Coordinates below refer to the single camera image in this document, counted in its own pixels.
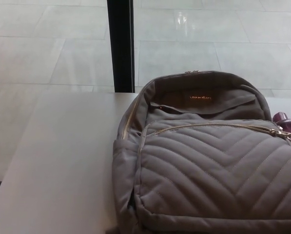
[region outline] floor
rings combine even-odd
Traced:
[[[291,0],[135,0],[136,90],[189,70],[291,98]],[[0,180],[39,96],[113,92],[106,0],[0,0]]]

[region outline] table surface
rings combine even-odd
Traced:
[[[112,145],[136,94],[44,94],[0,187],[0,234],[104,234],[116,226]],[[291,99],[269,98],[291,117]]]

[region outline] gray quilted backpack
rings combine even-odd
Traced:
[[[291,141],[244,79],[149,82],[114,142],[121,234],[291,234]]]

